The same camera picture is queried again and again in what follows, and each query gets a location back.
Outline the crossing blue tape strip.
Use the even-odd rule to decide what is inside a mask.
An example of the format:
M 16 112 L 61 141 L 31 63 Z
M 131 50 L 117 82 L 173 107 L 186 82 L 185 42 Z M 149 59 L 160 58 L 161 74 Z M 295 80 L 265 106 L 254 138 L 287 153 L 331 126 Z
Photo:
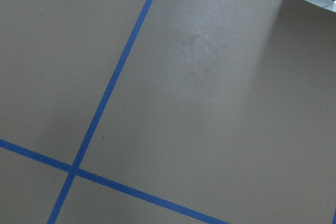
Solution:
M 53 209 L 50 213 L 50 216 L 47 220 L 47 224 L 52 224 L 57 221 L 57 218 L 61 212 L 61 209 L 65 203 L 65 200 L 68 196 L 68 193 L 71 189 L 71 186 L 74 182 L 75 176 L 77 175 L 77 172 L 80 168 L 80 165 L 82 163 L 82 160 L 86 154 L 86 151 L 90 145 L 90 142 L 92 140 L 92 137 L 96 131 L 96 128 L 100 122 L 100 119 L 104 113 L 104 110 L 108 104 L 108 101 L 112 95 L 112 92 L 114 90 L 114 87 L 116 86 L 116 83 L 119 79 L 119 76 L 122 72 L 122 69 L 127 61 L 127 58 L 129 56 L 129 53 L 137 39 L 137 36 L 139 34 L 139 31 L 143 25 L 143 22 L 146 18 L 146 15 L 150 9 L 150 6 L 152 4 L 153 0 L 145 0 L 143 7 L 137 17 L 137 20 L 135 22 L 135 25 L 131 31 L 131 34 L 127 40 L 127 43 L 121 53 L 121 56 L 118 60 L 118 63 L 112 73 L 112 76 L 107 84 L 107 87 L 102 95 L 102 98 L 98 104 L 98 107 L 94 113 L 94 116 L 89 124 L 89 127 L 85 133 L 85 136 L 81 142 L 81 145 L 76 153 L 75 159 L 73 160 L 73 163 L 71 165 L 71 168 L 68 172 L 68 175 L 65 179 L 65 182 L 61 188 L 61 191 L 58 195 L 58 198 L 53 206 Z

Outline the long blue tape strip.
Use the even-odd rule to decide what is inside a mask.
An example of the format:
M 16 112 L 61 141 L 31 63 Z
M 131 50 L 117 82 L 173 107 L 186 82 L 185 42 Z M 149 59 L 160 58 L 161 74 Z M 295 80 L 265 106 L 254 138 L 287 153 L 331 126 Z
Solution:
M 104 178 L 102 176 L 93 174 L 93 173 L 88 172 L 86 170 L 78 169 L 78 170 L 76 170 L 76 172 L 73 172 L 72 171 L 73 168 L 69 164 L 66 164 L 66 163 L 61 162 L 59 160 L 56 160 L 54 158 L 45 156 L 43 154 L 31 151 L 29 149 L 23 148 L 21 146 L 10 143 L 8 141 L 1 140 L 1 147 L 8 150 L 8 151 L 11 151 L 11 152 L 17 153 L 19 155 L 31 158 L 35 161 L 40 162 L 40 163 L 43 163 L 43 164 L 49 165 L 51 167 L 63 170 L 64 172 L 67 172 L 70 175 L 71 178 L 75 178 L 76 176 L 84 178 L 84 179 L 89 180 L 91 182 L 94 182 L 96 184 L 111 188 L 111 189 L 116 190 L 118 192 L 130 195 L 130 196 L 138 198 L 140 200 L 147 201 L 147 202 L 152 203 L 154 205 L 157 205 L 157 206 L 160 206 L 162 208 L 171 210 L 173 212 L 177 212 L 179 214 L 182 214 L 184 216 L 188 216 L 190 218 L 199 220 L 199 221 L 204 222 L 204 223 L 225 223 L 225 221 L 222 221 L 220 219 L 217 219 L 217 218 L 211 217 L 209 215 L 203 214 L 201 212 L 198 212 L 198 211 L 186 208 L 184 206 L 175 204 L 175 203 L 170 202 L 168 200 L 150 195 L 148 193 L 142 192 L 142 191 L 134 189 L 132 187 L 123 185 L 121 183 L 117 183 L 113 180 L 110 180 L 110 179 Z

